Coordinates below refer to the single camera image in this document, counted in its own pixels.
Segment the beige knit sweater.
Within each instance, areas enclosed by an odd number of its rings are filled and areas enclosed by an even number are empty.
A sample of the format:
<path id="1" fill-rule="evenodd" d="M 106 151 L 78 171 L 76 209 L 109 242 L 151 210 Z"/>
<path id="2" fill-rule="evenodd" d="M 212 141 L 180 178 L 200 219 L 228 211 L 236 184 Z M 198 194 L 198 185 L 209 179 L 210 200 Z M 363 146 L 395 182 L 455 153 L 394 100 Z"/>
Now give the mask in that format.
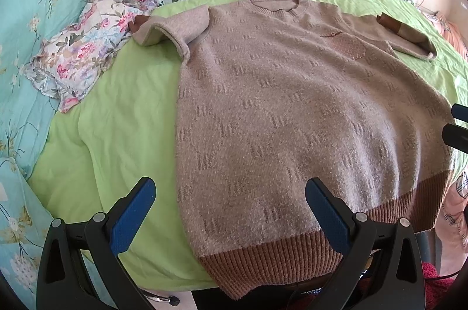
<path id="1" fill-rule="evenodd" d="M 181 57 L 178 207 L 230 298 L 334 270 L 340 257 L 305 200 L 310 178 L 375 221 L 434 226 L 453 176 L 441 137 L 450 104 L 398 59 L 434 60 L 425 34 L 312 0 L 200 6 L 130 29 Z"/>

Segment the green bed sheet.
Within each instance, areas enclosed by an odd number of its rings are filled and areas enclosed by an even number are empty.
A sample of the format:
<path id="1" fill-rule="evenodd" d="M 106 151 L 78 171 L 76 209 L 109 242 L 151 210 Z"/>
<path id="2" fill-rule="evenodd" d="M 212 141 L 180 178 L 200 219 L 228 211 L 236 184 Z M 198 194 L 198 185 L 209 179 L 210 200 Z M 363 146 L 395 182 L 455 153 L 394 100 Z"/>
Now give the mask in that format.
<path id="1" fill-rule="evenodd" d="M 183 0 L 156 8 L 168 17 L 194 7 L 236 0 Z M 467 63 L 413 5 L 403 0 L 315 0 L 353 15 L 385 12 L 426 33 L 439 55 L 432 62 L 401 60 L 449 102 L 467 103 Z M 175 102 L 180 60 L 163 43 L 127 43 L 82 103 L 54 116 L 29 185 L 53 215 L 89 219 L 125 196 L 143 176 L 157 186 L 156 203 L 128 252 L 121 256 L 147 290 L 208 289 L 214 282 L 186 241 L 175 192 Z"/>

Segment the pastel floral pillow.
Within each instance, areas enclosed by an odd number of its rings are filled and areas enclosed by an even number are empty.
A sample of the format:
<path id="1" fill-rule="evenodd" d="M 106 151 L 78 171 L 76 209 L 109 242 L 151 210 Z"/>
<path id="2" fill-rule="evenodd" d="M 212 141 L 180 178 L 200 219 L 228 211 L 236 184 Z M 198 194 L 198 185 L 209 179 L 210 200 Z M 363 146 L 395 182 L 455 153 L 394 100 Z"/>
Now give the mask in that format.
<path id="1" fill-rule="evenodd" d="M 59 112 L 67 113 L 111 67 L 130 37 L 130 22 L 154 7 L 150 0 L 90 0 L 77 23 L 42 42 L 25 68 L 26 78 L 42 94 L 59 101 Z"/>

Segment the teal floral duvet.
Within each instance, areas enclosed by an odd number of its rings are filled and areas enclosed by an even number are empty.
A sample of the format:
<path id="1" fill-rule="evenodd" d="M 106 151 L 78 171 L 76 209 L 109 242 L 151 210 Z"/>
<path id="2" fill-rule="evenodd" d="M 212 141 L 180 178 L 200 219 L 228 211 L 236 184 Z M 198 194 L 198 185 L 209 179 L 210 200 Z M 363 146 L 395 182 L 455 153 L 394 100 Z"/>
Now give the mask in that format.
<path id="1" fill-rule="evenodd" d="M 88 0 L 1 0 L 1 279 L 26 309 L 51 215 L 27 183 L 59 102 L 38 91 L 27 66 L 43 41 L 78 19 Z"/>

